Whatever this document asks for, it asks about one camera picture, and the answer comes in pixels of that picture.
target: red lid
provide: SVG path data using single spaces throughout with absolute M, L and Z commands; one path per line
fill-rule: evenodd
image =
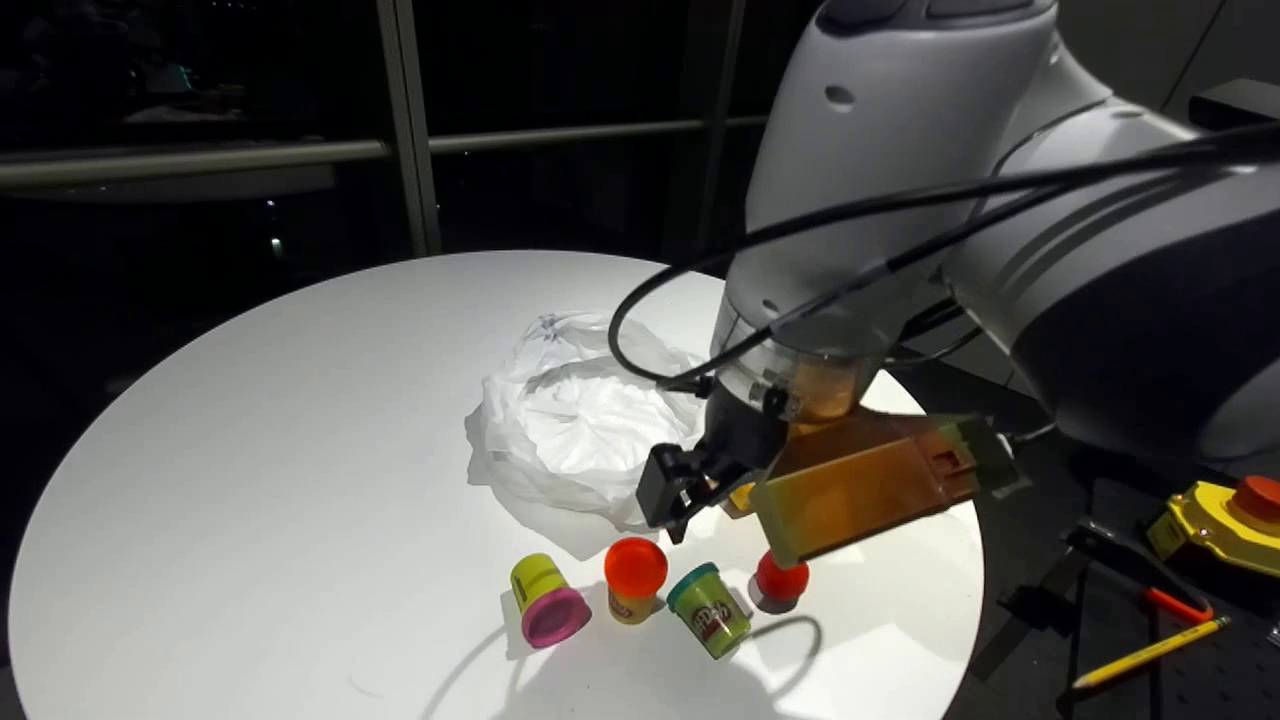
M 764 551 L 762 565 L 755 565 L 755 587 L 768 602 L 796 602 L 807 587 L 807 570 L 803 565 L 786 570 L 786 565 L 773 560 L 773 551 Z
M 604 581 L 617 596 L 647 602 L 668 581 L 668 555 L 644 538 L 626 538 L 604 555 Z
M 1271 476 L 1247 476 L 1242 489 L 1236 489 L 1236 509 L 1257 516 L 1257 521 L 1268 521 L 1268 526 L 1280 526 L 1280 481 Z

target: small can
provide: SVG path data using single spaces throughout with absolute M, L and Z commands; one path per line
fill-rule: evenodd
M 753 635 L 753 618 L 726 587 L 717 565 L 693 570 L 668 596 L 668 607 L 704 645 L 713 659 L 732 657 Z
M 755 576 L 753 576 L 753 606 L 762 614 L 794 614 L 807 587 L 807 570 L 803 565 L 782 565 L 773 551 L 762 555 Z
M 566 645 L 594 621 L 590 602 L 566 586 L 555 560 L 544 551 L 533 551 L 512 570 L 512 594 L 521 631 L 533 649 Z
M 607 543 L 604 551 L 604 586 L 607 586 L 607 607 L 626 623 L 647 621 L 659 602 L 657 594 L 668 581 L 668 555 L 644 542 L 644 538 L 626 538 Z

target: green can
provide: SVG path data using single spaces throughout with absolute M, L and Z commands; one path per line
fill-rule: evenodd
M 693 570 L 674 594 L 668 607 L 704 645 L 713 659 L 732 657 L 753 635 L 753 618 L 726 587 L 717 565 Z

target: white round table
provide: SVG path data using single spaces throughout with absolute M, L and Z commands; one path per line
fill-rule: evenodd
M 272 299 L 167 356 L 66 456 L 12 576 L 31 720 L 941 715 L 969 668 L 984 555 L 971 506 L 811 565 L 801 618 L 717 663 L 668 614 L 607 618 L 573 560 L 473 489 L 479 375 L 544 311 L 604 315 L 657 266 L 479 252 Z M 720 282 L 641 319 L 700 356 Z M 919 411 L 882 375 L 872 408 Z M 674 581 L 746 587 L 755 521 L 700 513 Z M 595 621 L 512 640 L 512 560 L 553 551 Z

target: crumpled white plastic bag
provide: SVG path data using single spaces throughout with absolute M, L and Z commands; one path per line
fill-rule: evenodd
M 700 406 L 626 374 L 604 329 L 607 319 L 544 315 L 484 375 L 484 401 L 469 417 L 473 486 L 490 486 L 521 526 L 576 555 L 644 528 L 638 486 L 647 450 L 693 443 L 700 432 Z M 690 368 L 641 324 L 628 324 L 626 348 L 657 374 Z

